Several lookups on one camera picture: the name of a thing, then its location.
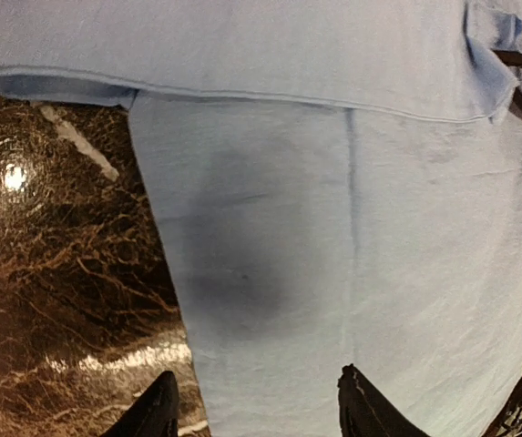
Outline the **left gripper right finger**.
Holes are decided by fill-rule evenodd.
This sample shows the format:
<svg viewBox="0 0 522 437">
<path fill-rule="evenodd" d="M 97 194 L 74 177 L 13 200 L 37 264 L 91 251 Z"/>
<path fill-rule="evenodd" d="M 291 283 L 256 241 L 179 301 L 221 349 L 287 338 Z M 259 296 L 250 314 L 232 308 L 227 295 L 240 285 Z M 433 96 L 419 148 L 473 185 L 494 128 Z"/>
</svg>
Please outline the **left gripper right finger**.
<svg viewBox="0 0 522 437">
<path fill-rule="evenodd" d="M 353 364 L 343 366 L 337 387 L 342 437 L 428 437 Z"/>
</svg>

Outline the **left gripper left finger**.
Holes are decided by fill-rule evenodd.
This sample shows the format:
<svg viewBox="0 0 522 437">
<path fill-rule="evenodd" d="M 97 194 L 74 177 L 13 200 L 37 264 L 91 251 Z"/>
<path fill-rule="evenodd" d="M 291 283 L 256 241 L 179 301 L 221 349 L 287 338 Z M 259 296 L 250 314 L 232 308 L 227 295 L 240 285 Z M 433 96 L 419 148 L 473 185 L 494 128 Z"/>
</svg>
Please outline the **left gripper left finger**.
<svg viewBox="0 0 522 437">
<path fill-rule="evenodd" d="M 179 389 L 172 371 L 163 371 L 103 437 L 178 437 Z"/>
</svg>

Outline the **light blue long sleeve shirt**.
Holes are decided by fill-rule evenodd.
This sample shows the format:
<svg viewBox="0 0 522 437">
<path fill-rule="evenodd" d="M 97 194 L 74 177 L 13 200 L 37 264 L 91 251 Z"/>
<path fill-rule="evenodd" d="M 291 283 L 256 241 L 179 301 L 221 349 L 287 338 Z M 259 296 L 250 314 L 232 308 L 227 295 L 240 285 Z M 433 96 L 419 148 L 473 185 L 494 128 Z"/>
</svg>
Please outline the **light blue long sleeve shirt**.
<svg viewBox="0 0 522 437">
<path fill-rule="evenodd" d="M 522 375 L 522 1 L 0 1 L 0 95 L 120 105 L 216 436 L 481 435 Z"/>
</svg>

